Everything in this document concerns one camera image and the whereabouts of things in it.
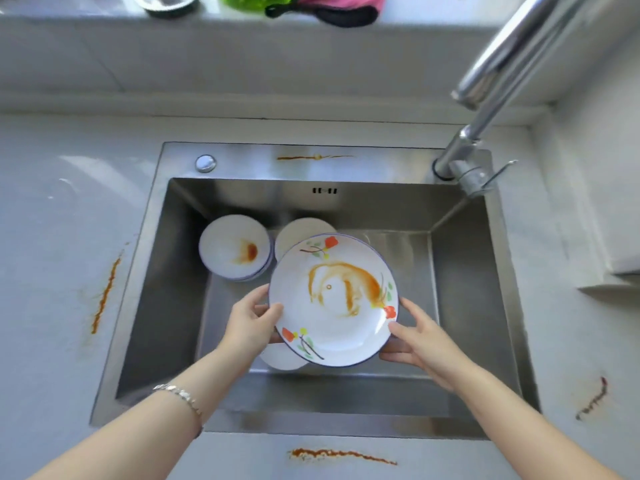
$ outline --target faucet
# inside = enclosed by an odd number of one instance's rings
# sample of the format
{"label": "faucet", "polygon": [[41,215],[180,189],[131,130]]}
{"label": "faucet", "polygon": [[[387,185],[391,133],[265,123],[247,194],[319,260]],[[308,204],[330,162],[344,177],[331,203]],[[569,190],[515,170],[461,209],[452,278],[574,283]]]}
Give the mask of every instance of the faucet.
{"label": "faucet", "polygon": [[472,156],[498,113],[518,94],[535,69],[560,45],[589,0],[525,0],[465,74],[451,96],[476,117],[433,162],[433,173],[458,181],[469,199],[484,195],[516,160],[489,177]]}

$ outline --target hand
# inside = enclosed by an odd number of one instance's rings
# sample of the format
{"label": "hand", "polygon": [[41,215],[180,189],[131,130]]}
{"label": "hand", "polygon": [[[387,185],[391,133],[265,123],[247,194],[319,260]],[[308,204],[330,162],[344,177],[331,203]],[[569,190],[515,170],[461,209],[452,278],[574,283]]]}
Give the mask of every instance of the hand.
{"label": "hand", "polygon": [[389,322],[389,330],[397,339],[389,339],[382,347],[380,359],[420,367],[439,386],[453,392],[460,375],[475,364],[423,309],[407,298],[400,298],[400,304],[415,318],[416,326]]}
{"label": "hand", "polygon": [[251,363],[267,346],[273,328],[282,316],[284,307],[280,303],[271,307],[258,305],[268,290],[269,285],[260,286],[233,306],[225,336],[218,346],[242,355],[247,363]]}

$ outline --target forearm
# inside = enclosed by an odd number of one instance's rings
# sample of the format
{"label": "forearm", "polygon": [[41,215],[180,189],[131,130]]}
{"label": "forearm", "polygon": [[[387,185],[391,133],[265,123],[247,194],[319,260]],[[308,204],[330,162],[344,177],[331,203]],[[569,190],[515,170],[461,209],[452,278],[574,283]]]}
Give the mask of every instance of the forearm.
{"label": "forearm", "polygon": [[[247,364],[215,350],[176,377],[206,421]],[[180,397],[158,391],[53,460],[34,480],[160,480],[169,475],[200,430]]]}
{"label": "forearm", "polygon": [[470,368],[455,389],[524,480],[620,478],[484,369]]}

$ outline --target stainless steel sink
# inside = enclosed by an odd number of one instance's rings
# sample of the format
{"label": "stainless steel sink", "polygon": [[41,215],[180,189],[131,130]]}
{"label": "stainless steel sink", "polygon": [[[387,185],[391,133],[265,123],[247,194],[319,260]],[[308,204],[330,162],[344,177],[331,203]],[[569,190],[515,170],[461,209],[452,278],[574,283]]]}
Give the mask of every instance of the stainless steel sink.
{"label": "stainless steel sink", "polygon": [[[217,165],[199,173],[195,160]],[[437,150],[167,143],[127,281],[92,415],[100,426],[215,348],[231,306],[269,280],[212,276],[198,240],[213,219],[242,213],[270,231],[320,217],[369,242],[399,292],[434,317],[480,365],[537,407],[497,193],[430,233],[460,201],[437,184]],[[488,152],[479,161],[489,168]],[[411,323],[404,310],[399,321]],[[260,358],[229,391],[208,431],[462,437],[484,434],[464,404],[422,371],[380,361],[343,369],[270,369]]]}

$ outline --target silver bracelet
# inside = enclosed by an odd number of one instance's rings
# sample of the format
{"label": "silver bracelet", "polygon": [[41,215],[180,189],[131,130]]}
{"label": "silver bracelet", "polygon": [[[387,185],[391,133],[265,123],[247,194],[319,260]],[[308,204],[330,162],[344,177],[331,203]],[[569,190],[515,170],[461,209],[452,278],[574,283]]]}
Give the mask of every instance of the silver bracelet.
{"label": "silver bracelet", "polygon": [[189,407],[192,409],[192,411],[197,414],[198,422],[200,423],[200,430],[196,435],[196,438],[200,436],[202,434],[202,431],[204,430],[204,425],[202,424],[202,411],[198,409],[198,407],[196,406],[196,402],[191,398],[191,395],[184,389],[180,389],[177,386],[174,386],[171,384],[160,384],[154,387],[154,391],[162,391],[162,390],[169,391],[175,394],[176,396],[180,397],[180,399],[186,402],[189,405]]}

